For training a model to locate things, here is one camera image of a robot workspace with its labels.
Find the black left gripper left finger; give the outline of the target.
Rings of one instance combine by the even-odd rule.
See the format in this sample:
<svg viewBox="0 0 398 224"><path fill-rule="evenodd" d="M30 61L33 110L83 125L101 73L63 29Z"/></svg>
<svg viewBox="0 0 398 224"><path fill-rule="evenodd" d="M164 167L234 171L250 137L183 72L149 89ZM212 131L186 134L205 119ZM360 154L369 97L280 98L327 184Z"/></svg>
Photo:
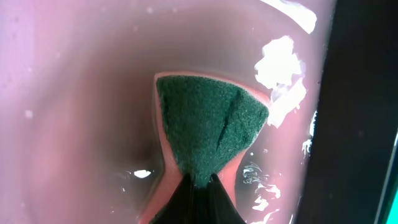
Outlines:
<svg viewBox="0 0 398 224"><path fill-rule="evenodd" d="M170 200L160 209L150 224L192 224L195 186L190 174L185 174Z"/></svg>

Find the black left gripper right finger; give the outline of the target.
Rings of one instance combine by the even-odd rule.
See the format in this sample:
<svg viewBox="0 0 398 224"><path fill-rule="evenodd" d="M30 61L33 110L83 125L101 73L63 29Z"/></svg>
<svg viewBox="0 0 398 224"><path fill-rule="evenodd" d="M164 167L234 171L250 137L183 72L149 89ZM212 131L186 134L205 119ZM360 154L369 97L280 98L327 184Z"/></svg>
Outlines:
<svg viewBox="0 0 398 224"><path fill-rule="evenodd" d="M211 174L204 188L195 188L194 224L245 224L220 179Z"/></svg>

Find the green and pink sponge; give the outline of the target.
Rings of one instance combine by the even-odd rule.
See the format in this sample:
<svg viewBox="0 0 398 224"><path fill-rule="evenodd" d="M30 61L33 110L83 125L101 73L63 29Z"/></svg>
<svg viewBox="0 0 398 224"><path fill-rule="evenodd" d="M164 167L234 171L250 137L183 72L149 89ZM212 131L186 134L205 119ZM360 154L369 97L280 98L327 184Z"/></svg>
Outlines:
<svg viewBox="0 0 398 224"><path fill-rule="evenodd" d="M153 87L164 171L139 222L155 217L185 174L199 189L216 174L236 208L236 170L267 121L269 97L231 80L187 71L157 73Z"/></svg>

